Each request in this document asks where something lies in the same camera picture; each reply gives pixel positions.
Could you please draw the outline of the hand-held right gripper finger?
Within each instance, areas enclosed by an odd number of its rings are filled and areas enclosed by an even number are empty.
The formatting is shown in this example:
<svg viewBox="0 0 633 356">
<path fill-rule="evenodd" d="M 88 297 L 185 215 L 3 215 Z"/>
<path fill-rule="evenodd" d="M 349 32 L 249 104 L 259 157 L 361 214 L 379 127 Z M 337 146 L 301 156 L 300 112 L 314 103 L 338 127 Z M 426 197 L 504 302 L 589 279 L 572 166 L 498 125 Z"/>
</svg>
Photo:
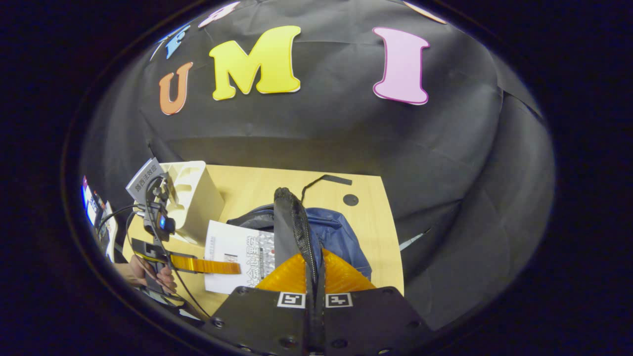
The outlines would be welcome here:
<svg viewBox="0 0 633 356">
<path fill-rule="evenodd" d="M 238 355 L 307 356 L 314 338 L 314 296 L 305 259 L 296 253 L 271 278 L 264 289 L 235 288 L 202 331 Z"/>
<path fill-rule="evenodd" d="M 432 330 L 400 291 L 374 286 L 335 253 L 323 251 L 316 325 L 326 356 L 407 356 Z"/>
</svg>

